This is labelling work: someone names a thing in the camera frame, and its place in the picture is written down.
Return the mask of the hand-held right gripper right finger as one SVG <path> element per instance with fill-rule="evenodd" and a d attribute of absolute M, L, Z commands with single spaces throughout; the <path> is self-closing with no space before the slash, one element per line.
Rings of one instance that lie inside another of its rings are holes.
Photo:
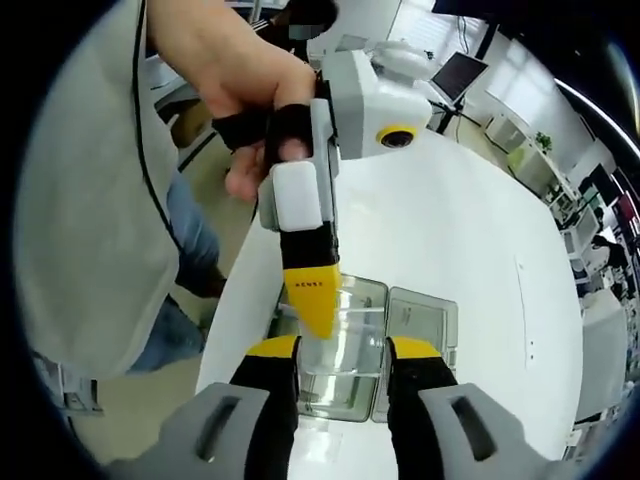
<path fill-rule="evenodd" d="M 473 383 L 460 384 L 440 352 L 386 338 L 387 426 L 400 479 L 541 479 L 548 461 L 521 422 Z"/>

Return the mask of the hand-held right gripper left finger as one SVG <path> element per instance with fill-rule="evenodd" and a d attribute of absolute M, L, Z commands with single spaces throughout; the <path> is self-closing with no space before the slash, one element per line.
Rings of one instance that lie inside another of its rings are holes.
<path fill-rule="evenodd" d="M 285 479 L 298 427 L 296 355 L 285 335 L 251 347 L 227 383 L 193 397 L 162 427 L 160 479 Z"/>

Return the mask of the person's left hand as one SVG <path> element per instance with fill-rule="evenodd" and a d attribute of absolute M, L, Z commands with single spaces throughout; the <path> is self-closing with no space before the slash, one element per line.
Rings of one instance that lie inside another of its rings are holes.
<path fill-rule="evenodd" d="M 316 75 L 311 67 L 284 51 L 263 55 L 211 57 L 199 68 L 196 89 L 216 120 L 240 114 L 250 107 L 280 109 L 307 105 L 314 97 Z M 226 176 L 228 192 L 253 201 L 267 175 L 265 139 L 233 151 Z"/>

